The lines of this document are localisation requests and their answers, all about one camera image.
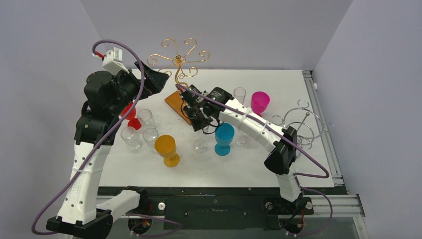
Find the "clear glass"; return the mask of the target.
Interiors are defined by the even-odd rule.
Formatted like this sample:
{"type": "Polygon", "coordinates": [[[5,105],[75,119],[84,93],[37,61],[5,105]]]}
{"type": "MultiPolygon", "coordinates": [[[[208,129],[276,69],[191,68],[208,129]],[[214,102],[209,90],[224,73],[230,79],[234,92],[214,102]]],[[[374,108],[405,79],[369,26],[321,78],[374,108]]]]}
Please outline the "clear glass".
{"type": "Polygon", "coordinates": [[[151,110],[149,109],[140,110],[139,113],[137,114],[137,118],[140,121],[142,128],[144,129],[156,128],[156,122],[151,110]]]}
{"type": "Polygon", "coordinates": [[[143,134],[142,137],[146,143],[146,145],[152,150],[156,152],[155,149],[155,142],[156,139],[159,137],[159,132],[155,128],[147,128],[143,134]]]}
{"type": "Polygon", "coordinates": [[[233,90],[233,96],[243,105],[246,98],[246,90],[243,87],[237,87],[233,90]]]}
{"type": "Polygon", "coordinates": [[[244,133],[240,133],[236,138],[236,144],[239,146],[244,146],[248,143],[248,136],[244,133]]]}
{"type": "Polygon", "coordinates": [[[131,126],[123,128],[120,137],[132,150],[138,150],[142,146],[142,140],[137,130],[131,126]]]}
{"type": "Polygon", "coordinates": [[[196,153],[205,153],[208,150],[208,144],[205,141],[205,135],[200,130],[200,131],[197,131],[195,133],[195,137],[196,138],[195,138],[195,140],[194,140],[194,142],[192,144],[193,150],[196,153]]]}

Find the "yellow plastic wine glass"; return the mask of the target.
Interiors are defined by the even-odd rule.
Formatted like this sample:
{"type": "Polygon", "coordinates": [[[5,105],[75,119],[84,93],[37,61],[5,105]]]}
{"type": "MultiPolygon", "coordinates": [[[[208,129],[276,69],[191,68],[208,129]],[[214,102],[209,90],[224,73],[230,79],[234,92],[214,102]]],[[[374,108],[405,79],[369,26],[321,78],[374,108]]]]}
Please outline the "yellow plastic wine glass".
{"type": "Polygon", "coordinates": [[[163,157],[163,162],[167,167],[176,167],[180,163],[180,156],[176,152],[176,141],[170,135],[158,137],[154,144],[157,153],[163,157]]]}

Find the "gold wire glass rack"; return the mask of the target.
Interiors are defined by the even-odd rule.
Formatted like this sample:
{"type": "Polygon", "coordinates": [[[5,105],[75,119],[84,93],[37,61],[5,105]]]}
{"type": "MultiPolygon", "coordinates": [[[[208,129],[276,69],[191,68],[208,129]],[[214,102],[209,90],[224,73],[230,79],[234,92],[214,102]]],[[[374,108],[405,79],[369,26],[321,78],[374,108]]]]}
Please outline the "gold wire glass rack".
{"type": "MultiPolygon", "coordinates": [[[[168,57],[160,54],[151,54],[147,58],[147,64],[150,66],[156,66],[158,64],[158,59],[160,58],[170,61],[170,64],[168,66],[161,67],[158,71],[161,73],[166,73],[170,77],[173,76],[175,83],[187,87],[188,83],[184,82],[183,80],[186,78],[195,77],[198,74],[198,69],[194,66],[190,67],[189,69],[185,69],[184,65],[204,62],[210,58],[210,53],[203,50],[198,52],[198,55],[200,57],[199,60],[188,59],[191,52],[196,49],[197,43],[197,40],[194,38],[185,39],[184,44],[189,45],[191,48],[186,53],[181,54],[177,42],[172,38],[167,38],[161,42],[161,46],[163,48],[168,48],[170,44],[173,44],[176,51],[175,56],[168,57]]],[[[186,106],[186,103],[184,103],[179,91],[175,91],[174,93],[166,97],[164,101],[188,125],[192,124],[189,118],[186,116],[185,112],[183,111],[183,107],[186,106]]]]}

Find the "blue plastic wine glass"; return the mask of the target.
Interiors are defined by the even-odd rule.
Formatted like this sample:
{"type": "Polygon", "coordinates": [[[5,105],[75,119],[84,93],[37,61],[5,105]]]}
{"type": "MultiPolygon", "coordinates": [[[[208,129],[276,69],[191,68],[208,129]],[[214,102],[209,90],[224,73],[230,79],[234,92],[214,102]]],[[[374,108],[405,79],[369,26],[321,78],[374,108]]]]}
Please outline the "blue plastic wine glass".
{"type": "Polygon", "coordinates": [[[226,156],[230,153],[230,144],[233,141],[235,130],[232,125],[223,123],[214,133],[216,145],[214,151],[219,156],[226,156]]]}

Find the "red plastic wine glass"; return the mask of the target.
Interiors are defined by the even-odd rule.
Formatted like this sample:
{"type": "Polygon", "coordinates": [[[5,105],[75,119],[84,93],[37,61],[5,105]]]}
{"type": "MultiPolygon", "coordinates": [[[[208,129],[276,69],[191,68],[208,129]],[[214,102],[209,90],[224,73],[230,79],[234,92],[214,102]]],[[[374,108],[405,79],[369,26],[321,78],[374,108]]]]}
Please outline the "red plastic wine glass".
{"type": "MultiPolygon", "coordinates": [[[[129,109],[132,107],[133,102],[131,102],[120,114],[121,117],[123,117],[128,111],[129,109]]],[[[127,126],[128,127],[133,127],[136,130],[141,129],[142,124],[139,121],[139,119],[137,118],[137,110],[136,108],[134,108],[129,115],[125,118],[126,120],[128,120],[127,126]]]]}

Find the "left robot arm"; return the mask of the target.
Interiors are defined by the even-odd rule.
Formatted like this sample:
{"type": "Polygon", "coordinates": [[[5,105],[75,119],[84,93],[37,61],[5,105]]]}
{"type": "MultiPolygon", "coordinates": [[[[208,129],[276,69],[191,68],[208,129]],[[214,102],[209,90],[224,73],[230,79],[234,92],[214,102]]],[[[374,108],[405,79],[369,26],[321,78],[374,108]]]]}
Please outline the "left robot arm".
{"type": "Polygon", "coordinates": [[[147,211],[146,190],[132,186],[118,191],[111,208],[96,206],[101,174],[121,125],[122,112],[135,99],[161,92],[169,79],[168,74],[142,62],[135,65],[141,71],[141,79],[131,70],[97,71],[87,77],[87,100],[76,124],[70,186],[58,214],[48,219],[47,230],[82,239],[105,239],[119,216],[130,210],[136,214],[147,211]]]}

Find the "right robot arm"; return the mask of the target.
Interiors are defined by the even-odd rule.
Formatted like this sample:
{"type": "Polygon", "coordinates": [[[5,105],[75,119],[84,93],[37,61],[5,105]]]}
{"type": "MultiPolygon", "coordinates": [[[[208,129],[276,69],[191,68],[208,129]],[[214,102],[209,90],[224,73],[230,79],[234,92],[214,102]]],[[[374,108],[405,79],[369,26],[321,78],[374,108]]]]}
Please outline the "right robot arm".
{"type": "Polygon", "coordinates": [[[292,213],[300,207],[299,182],[290,169],[296,161],[297,131],[294,128],[284,129],[264,120],[220,87],[209,93],[199,91],[194,85],[186,88],[177,84],[176,87],[186,104],[183,111],[194,131],[211,125],[213,120],[222,121],[260,143],[269,152],[264,165],[278,178],[282,209],[292,213]]]}

